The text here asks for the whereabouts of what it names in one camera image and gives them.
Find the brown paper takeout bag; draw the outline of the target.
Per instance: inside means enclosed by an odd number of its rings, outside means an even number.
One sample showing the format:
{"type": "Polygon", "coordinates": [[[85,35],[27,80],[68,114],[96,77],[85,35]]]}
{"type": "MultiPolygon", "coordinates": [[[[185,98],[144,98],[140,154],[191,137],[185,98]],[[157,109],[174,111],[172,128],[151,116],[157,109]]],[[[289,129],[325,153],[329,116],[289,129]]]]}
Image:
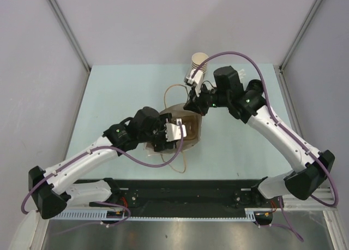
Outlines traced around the brown paper takeout bag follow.
{"type": "Polygon", "coordinates": [[[186,92],[186,100],[189,99],[189,90],[183,84],[173,84],[169,86],[163,95],[164,108],[159,112],[160,115],[171,115],[172,117],[168,119],[165,123],[166,126],[169,126],[170,130],[167,131],[166,135],[174,143],[174,148],[170,148],[165,151],[155,151],[155,146],[147,143],[145,149],[148,151],[149,155],[159,155],[163,162],[167,160],[164,158],[166,155],[173,155],[177,152],[177,148],[182,145],[180,151],[183,158],[183,169],[179,170],[169,164],[168,166],[175,172],[183,174],[187,169],[187,159],[185,152],[195,145],[197,145],[201,138],[201,127],[202,127],[202,116],[196,114],[192,111],[184,110],[184,103],[177,103],[173,105],[168,105],[167,103],[167,94],[168,92],[175,88],[182,87],[186,92]]]}

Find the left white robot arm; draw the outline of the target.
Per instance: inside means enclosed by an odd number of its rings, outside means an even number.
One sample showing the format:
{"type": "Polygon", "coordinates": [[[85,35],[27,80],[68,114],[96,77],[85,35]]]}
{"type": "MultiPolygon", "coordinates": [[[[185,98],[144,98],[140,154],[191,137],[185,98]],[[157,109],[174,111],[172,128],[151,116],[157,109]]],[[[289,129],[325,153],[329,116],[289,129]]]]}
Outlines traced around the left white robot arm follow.
{"type": "Polygon", "coordinates": [[[77,183],[77,180],[121,155],[146,167],[164,167],[172,160],[151,165],[134,158],[128,151],[137,148],[138,144],[149,143],[157,152],[175,148],[173,158],[176,158],[185,137],[186,128],[181,119],[174,119],[171,113],[159,114],[154,108],[145,106],[135,116],[110,126],[94,143],[72,158],[46,169],[32,168],[28,173],[25,199],[33,199],[42,219],[53,218],[68,206],[115,206],[123,195],[114,179],[89,183],[77,183]]]}

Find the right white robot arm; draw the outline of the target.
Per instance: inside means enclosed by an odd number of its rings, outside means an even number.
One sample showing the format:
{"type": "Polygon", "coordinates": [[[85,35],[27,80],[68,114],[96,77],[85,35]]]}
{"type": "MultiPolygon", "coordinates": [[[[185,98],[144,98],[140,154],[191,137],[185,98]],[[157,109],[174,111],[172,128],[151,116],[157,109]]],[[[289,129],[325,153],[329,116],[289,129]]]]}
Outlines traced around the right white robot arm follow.
{"type": "Polygon", "coordinates": [[[265,177],[253,187],[251,199],[256,206],[264,207],[271,198],[286,194],[306,200],[326,180],[325,172],[331,171],[335,156],[309,145],[284,125],[268,108],[261,80],[251,80],[244,87],[241,74],[231,66],[218,68],[215,86],[207,88],[203,72],[191,70],[184,78],[191,88],[184,109],[204,116],[209,108],[225,107],[234,118],[262,134],[288,161],[290,172],[265,177]]]}

